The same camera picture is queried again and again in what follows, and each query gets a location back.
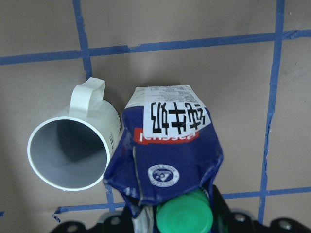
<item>bolt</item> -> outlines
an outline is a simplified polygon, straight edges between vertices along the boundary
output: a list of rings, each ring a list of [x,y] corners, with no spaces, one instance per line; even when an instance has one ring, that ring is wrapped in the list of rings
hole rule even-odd
[[[290,230],[292,228],[291,224],[286,220],[281,220],[278,224],[280,225],[281,228],[286,230]]]
[[[78,227],[76,225],[70,225],[67,227],[67,232],[68,233],[74,233],[78,230]]]
[[[235,220],[237,220],[238,222],[245,222],[246,218],[244,215],[242,214],[235,214],[234,215]]]
[[[121,223],[121,219],[118,218],[118,217],[113,217],[111,220],[110,220],[110,224],[113,225],[113,226],[117,226]]]

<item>blue tape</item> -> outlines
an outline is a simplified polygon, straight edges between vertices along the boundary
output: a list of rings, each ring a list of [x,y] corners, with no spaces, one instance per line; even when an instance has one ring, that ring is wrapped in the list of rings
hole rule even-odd
[[[237,198],[254,198],[259,197],[260,192],[245,192],[245,193],[227,193],[222,194],[224,199],[237,199]]]
[[[238,198],[255,198],[265,196],[275,196],[275,195],[287,195],[287,194],[299,194],[299,193],[311,193],[311,187],[301,187],[301,188],[288,188],[288,189],[276,189],[267,190],[266,192],[244,192],[244,193],[225,193],[222,194],[224,199],[238,199]]]
[[[81,0],[72,0],[76,25],[78,30],[79,42],[83,54],[83,66],[86,71],[86,79],[92,76],[92,63],[88,51],[87,36],[84,28],[84,21],[81,11]]]
[[[52,215],[57,222],[60,222],[60,218],[57,216],[58,214],[71,212],[71,211],[84,211],[84,210],[101,210],[101,209],[111,209],[115,210],[116,208],[122,208],[125,206],[125,202],[121,203],[104,203],[104,204],[93,204],[93,205],[77,205],[77,206],[63,206],[58,207],[57,210]]]
[[[65,51],[65,52],[47,52],[47,53],[35,53],[16,56],[0,57],[0,65],[10,65],[18,63],[28,62],[43,62],[54,60],[67,60],[81,58],[82,53],[80,51]]]
[[[301,30],[301,31],[296,30],[296,31],[283,32],[282,39],[289,40],[301,37],[311,37],[311,30]],[[138,47],[130,48],[127,45],[124,45],[124,46],[93,48],[89,49],[89,51],[82,50],[82,51],[61,51],[61,52],[25,54],[25,55],[0,57],[0,66],[18,63],[44,62],[44,61],[82,58],[86,70],[86,75],[87,77],[91,77],[92,66],[91,60],[89,58],[90,56],[105,56],[105,55],[132,53],[132,52],[190,49],[190,48],[211,47],[221,45],[268,42],[274,41],[274,38],[275,38],[274,33],[267,33],[267,34],[242,35],[231,37],[217,37],[210,39],[209,38],[195,39],[187,41],[148,43],[140,45],[140,48]]]
[[[109,205],[109,211],[115,211],[115,205],[114,205],[114,199],[113,199],[113,193],[112,193],[112,187],[110,185],[104,184],[106,191],[106,196],[107,196],[107,201]]]
[[[268,114],[267,114],[267,124],[266,124],[266,135],[264,142],[264,155],[262,161],[261,170],[261,184],[260,184],[260,202],[258,209],[258,222],[263,223],[265,204],[266,204],[266,191],[268,183],[267,175],[267,164],[268,164],[268,153],[269,153],[269,137],[270,128],[274,112],[276,109],[276,91],[277,91],[277,81],[281,61],[282,52],[282,36],[283,36],[283,24],[284,24],[284,0],[276,1],[276,33],[274,42],[274,53],[273,53],[273,63],[271,68],[270,77],[270,92],[269,92],[269,103],[268,103]]]
[[[311,30],[293,30],[283,32],[283,40],[293,40],[301,37],[311,37]]]
[[[136,47],[128,47],[127,45],[122,46],[111,46],[101,48],[90,48],[90,56],[105,56],[125,53],[136,53],[136,52],[150,52],[150,51],[162,51],[162,50],[179,50],[179,49],[190,49],[200,47],[211,47],[221,45],[234,45],[234,44],[245,44],[245,43],[256,43],[273,41],[274,33],[266,34],[255,34],[255,35],[238,35],[228,37],[216,37],[216,38],[205,38],[205,39],[194,39],[186,41],[171,41],[171,42],[158,42],[158,43],[146,43]]]
[[[278,190],[267,191],[267,196],[309,193],[309,192],[311,192],[311,187],[288,188],[288,189],[278,189]]]

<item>bottle cap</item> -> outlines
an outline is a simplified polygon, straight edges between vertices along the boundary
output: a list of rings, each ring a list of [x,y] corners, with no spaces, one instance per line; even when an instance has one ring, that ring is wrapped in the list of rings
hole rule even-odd
[[[213,213],[207,197],[198,189],[158,206],[156,221],[161,233],[208,233]]]

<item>white label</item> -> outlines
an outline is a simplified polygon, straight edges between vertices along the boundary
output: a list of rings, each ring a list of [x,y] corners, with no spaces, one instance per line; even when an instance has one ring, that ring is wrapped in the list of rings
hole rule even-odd
[[[126,108],[134,106],[144,106],[145,137],[185,137],[211,123],[204,104],[186,85],[137,87]]]
[[[197,103],[152,102],[144,106],[145,137],[185,137],[209,124],[205,108]]]

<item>blue carton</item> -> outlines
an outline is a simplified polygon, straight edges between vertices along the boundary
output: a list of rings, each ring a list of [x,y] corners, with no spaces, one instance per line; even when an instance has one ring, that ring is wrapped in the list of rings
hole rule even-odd
[[[189,86],[138,87],[121,116],[123,134],[104,174],[136,218],[146,205],[212,183],[223,152],[210,113]]]

